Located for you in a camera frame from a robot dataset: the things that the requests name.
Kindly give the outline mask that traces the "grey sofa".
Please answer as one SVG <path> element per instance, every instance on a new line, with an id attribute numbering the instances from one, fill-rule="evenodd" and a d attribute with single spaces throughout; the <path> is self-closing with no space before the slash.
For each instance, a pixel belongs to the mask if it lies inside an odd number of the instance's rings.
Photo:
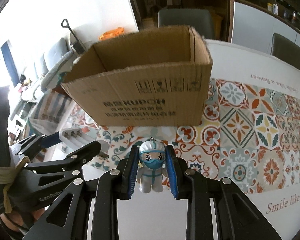
<path id="1" fill-rule="evenodd" d="M 57 86 L 59 75 L 68 70 L 75 59 L 65 38 L 61 38 L 49 49 L 26 62 L 18 72 L 19 79 L 25 78 L 25 86 L 11 88 L 9 100 L 38 102 L 44 93 Z"/>

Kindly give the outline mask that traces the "dark chair behind box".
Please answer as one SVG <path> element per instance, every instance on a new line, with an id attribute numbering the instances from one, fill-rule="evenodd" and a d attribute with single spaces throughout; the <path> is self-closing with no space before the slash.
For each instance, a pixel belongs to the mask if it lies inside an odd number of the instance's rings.
<path id="1" fill-rule="evenodd" d="M 162 9 L 158 13 L 158 27 L 189 25 L 207 39 L 215 39 L 210 12 L 206 9 Z"/>

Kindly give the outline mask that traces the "patterned tile table mat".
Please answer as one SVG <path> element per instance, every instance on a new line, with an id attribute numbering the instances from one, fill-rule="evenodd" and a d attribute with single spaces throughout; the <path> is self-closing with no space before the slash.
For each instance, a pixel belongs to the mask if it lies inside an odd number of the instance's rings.
<path id="1" fill-rule="evenodd" d="M 109 144 L 107 171 L 130 148 L 155 139 L 172 145 L 188 166 L 212 179 L 229 177 L 245 193 L 278 190 L 300 183 L 300 99 L 239 82 L 212 79 L 198 126 L 100 126 L 78 105 L 68 127 Z"/>

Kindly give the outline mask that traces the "black handled floor tool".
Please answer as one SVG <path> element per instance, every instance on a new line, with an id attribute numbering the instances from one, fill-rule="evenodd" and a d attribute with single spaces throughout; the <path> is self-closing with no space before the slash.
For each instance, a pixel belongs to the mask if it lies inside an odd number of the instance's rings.
<path id="1" fill-rule="evenodd" d="M 62 28 L 66 28 L 70 31 L 69 44 L 70 44 L 72 51 L 77 56 L 83 55 L 86 51 L 86 47 L 85 47 L 84 43 L 77 37 L 75 32 L 71 29 L 69 22 L 66 18 L 64 20 L 62 20 L 61 26 L 62 26 Z"/>

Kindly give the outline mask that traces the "striped fabric basket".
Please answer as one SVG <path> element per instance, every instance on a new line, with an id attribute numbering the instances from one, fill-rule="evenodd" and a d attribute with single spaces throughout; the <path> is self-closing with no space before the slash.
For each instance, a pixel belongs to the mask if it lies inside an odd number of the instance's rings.
<path id="1" fill-rule="evenodd" d="M 48 89 L 31 111 L 27 124 L 30 131 L 39 136 L 55 133 L 72 99 Z"/>

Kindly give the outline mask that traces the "dark chair at right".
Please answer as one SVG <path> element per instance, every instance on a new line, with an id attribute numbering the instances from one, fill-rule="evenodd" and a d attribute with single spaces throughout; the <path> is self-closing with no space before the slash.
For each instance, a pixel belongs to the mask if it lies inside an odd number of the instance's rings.
<path id="1" fill-rule="evenodd" d="M 273 33 L 271 55 L 300 70 L 300 47 L 278 33 Z"/>

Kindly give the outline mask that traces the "orange plastic crate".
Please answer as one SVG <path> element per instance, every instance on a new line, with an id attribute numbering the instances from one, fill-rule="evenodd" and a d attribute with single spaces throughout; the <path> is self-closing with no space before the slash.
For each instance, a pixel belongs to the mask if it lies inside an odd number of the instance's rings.
<path id="1" fill-rule="evenodd" d="M 117 36 L 120 36 L 122 34 L 125 33 L 125 29 L 123 27 L 118 27 L 116 29 L 110 30 L 110 31 L 106 31 L 105 33 L 103 33 L 102 35 L 99 36 L 99 40 L 103 41 L 103 40 L 107 40 L 110 38 L 114 38 Z"/>

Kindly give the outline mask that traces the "white medic figurine keychain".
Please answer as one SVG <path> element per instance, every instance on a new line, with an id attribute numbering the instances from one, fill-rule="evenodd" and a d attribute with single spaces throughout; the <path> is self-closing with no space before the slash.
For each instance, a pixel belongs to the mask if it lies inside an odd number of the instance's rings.
<path id="1" fill-rule="evenodd" d="M 162 192 L 164 190 L 162 179 L 167 177 L 167 171 L 164 167 L 166 161 L 165 145 L 151 138 L 140 145 L 138 156 L 141 167 L 137 171 L 136 180 L 140 184 L 140 192 Z"/>

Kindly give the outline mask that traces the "white battery charger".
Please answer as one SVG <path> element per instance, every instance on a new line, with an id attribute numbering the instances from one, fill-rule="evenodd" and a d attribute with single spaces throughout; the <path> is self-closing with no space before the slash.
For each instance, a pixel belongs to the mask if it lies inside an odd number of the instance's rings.
<path id="1" fill-rule="evenodd" d="M 81 128 L 67 128 L 59 131 L 59 139 L 69 146 L 72 150 L 77 150 L 91 142 L 99 142 L 101 145 L 101 153 L 97 156 L 102 160 L 107 160 L 109 155 L 109 144 L 104 140 L 96 140 L 89 135 L 83 133 Z"/>

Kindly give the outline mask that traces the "brown cardboard box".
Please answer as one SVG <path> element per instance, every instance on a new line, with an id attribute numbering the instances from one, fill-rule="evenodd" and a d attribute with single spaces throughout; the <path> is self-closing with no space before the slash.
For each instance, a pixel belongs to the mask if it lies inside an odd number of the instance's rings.
<path id="1" fill-rule="evenodd" d="M 62 87 L 101 126 L 193 126 L 202 118 L 211 69 L 198 32 L 168 26 L 95 43 Z"/>

